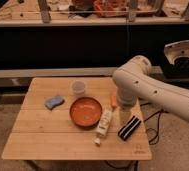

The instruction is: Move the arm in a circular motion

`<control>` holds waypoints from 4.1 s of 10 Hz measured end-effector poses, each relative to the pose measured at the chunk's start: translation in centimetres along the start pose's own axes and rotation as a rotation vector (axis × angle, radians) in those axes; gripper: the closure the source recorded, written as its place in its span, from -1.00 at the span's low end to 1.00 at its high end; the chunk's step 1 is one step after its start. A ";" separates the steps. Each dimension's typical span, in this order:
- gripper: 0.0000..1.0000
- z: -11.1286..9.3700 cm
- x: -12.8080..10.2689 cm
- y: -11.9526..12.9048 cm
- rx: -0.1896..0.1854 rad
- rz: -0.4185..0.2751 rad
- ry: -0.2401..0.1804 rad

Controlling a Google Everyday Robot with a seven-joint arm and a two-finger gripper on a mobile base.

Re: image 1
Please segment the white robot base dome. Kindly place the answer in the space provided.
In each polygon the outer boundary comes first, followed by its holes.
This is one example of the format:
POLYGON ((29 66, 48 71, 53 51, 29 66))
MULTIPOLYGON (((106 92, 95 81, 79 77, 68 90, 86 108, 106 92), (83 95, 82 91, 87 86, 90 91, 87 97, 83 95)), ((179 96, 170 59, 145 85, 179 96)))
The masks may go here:
POLYGON ((163 66, 169 78, 189 78, 189 40, 182 40, 164 46, 167 59, 163 66))

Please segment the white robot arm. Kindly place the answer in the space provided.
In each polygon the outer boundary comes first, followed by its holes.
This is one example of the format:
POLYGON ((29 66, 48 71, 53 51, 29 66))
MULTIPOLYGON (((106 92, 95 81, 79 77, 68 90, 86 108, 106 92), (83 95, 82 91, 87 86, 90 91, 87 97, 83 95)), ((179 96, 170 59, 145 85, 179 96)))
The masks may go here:
POLYGON ((151 78, 151 68, 147 57, 137 55, 114 71, 118 104, 133 107, 140 97, 189 122, 189 90, 151 78))

